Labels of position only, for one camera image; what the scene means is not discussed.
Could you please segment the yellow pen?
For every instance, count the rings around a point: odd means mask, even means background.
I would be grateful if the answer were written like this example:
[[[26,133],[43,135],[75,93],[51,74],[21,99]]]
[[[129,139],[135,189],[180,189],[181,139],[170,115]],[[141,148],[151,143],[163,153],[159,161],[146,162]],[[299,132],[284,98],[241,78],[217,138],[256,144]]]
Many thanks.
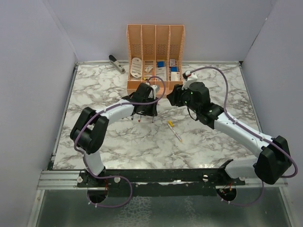
[[[181,137],[175,132],[175,130],[173,129],[173,127],[168,123],[168,127],[170,128],[170,130],[174,133],[174,135],[177,137],[177,139],[182,142]]]

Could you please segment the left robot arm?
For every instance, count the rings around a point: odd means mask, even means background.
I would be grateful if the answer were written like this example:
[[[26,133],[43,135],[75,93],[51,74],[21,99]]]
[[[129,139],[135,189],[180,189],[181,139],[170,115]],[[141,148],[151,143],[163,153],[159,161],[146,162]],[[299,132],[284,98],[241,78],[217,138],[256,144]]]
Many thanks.
[[[105,166],[101,160],[101,148],[109,125],[126,117],[140,114],[157,116],[157,97],[159,86],[141,83],[137,90],[118,102],[100,110],[86,107],[82,110],[71,133],[74,149],[83,155],[86,169],[90,172],[88,181],[95,187],[104,182]]]

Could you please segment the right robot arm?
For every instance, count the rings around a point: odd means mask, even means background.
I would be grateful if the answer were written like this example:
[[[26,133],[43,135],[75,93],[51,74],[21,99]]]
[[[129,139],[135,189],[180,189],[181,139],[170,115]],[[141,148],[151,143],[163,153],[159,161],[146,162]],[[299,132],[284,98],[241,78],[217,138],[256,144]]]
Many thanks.
[[[194,82],[189,88],[175,85],[167,95],[172,106],[185,106],[196,114],[196,120],[211,129],[220,131],[246,147],[253,159],[228,161],[217,179],[228,185],[235,178],[258,177],[267,184],[275,184],[291,166],[287,140],[282,136],[273,138],[226,115],[223,108],[210,101],[209,90],[202,82]]]

